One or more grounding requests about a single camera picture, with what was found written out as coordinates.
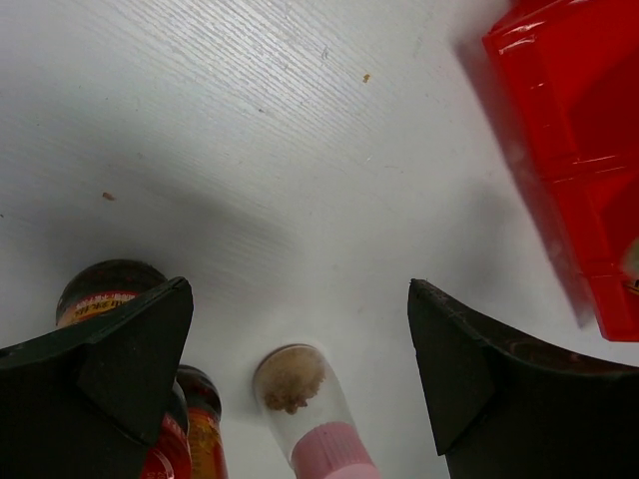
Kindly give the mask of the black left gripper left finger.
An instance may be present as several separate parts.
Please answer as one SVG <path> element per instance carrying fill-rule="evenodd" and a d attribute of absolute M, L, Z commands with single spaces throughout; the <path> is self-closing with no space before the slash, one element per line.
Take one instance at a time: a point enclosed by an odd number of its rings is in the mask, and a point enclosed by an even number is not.
<path fill-rule="evenodd" d="M 4 478 L 189 478 L 176 373 L 193 315 L 175 277 L 1 351 Z"/>

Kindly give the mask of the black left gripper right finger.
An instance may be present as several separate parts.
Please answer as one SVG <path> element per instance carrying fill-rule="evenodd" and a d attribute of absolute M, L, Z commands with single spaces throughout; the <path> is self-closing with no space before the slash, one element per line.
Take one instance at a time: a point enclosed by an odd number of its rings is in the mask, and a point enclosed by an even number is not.
<path fill-rule="evenodd" d="M 453 478 L 634 478 L 638 370 L 542 341 L 423 279 L 407 315 Z"/>

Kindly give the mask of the small yellow label bottle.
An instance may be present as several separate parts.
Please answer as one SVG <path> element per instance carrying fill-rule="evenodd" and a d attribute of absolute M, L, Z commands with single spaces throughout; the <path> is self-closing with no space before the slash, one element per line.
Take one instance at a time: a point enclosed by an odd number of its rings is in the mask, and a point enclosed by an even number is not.
<path fill-rule="evenodd" d="M 629 278 L 627 286 L 637 292 L 639 278 L 639 239 L 635 239 L 625 250 L 622 257 L 622 269 Z"/>

